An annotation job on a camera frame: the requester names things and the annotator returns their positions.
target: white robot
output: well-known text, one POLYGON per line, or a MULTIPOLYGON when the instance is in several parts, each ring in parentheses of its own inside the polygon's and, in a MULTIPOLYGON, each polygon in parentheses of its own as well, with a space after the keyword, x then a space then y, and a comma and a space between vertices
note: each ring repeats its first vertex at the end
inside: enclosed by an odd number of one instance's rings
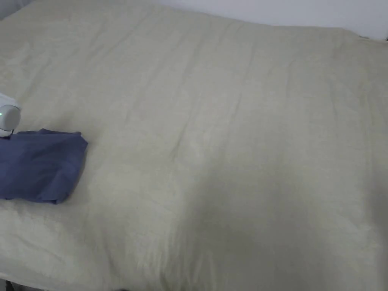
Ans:
POLYGON ((0 137, 8 137, 19 125, 21 108, 15 99, 0 93, 0 137))

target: bed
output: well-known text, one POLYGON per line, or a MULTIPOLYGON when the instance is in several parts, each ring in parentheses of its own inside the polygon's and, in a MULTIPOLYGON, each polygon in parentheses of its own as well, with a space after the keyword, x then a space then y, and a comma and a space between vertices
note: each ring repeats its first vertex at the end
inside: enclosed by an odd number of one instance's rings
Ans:
POLYGON ((89 142, 63 204, 0 201, 3 279, 388 288, 387 42, 132 0, 38 0, 0 40, 18 130, 89 142))

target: folded blue fabric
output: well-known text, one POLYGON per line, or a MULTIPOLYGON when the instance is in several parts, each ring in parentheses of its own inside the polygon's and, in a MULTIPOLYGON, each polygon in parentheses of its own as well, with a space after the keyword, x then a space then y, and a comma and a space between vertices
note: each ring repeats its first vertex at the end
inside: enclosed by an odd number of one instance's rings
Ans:
POLYGON ((87 145, 80 132, 46 129, 0 139, 0 198, 63 202, 78 180, 87 145))

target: mattress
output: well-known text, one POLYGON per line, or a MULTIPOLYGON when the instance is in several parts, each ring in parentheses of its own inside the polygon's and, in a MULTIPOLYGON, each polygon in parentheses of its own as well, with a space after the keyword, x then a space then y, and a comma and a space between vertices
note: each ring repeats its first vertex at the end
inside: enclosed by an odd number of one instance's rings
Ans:
POLYGON ((0 40, 18 130, 89 142, 66 202, 0 202, 0 277, 387 290, 388 43, 132 0, 38 0, 0 40))

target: blue cloth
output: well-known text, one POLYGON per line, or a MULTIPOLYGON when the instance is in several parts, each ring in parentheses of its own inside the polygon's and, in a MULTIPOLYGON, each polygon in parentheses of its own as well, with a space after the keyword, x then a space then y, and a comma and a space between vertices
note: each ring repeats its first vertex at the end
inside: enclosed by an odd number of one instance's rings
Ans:
POLYGON ((46 129, 0 139, 0 198, 63 202, 77 183, 87 145, 80 132, 46 129))

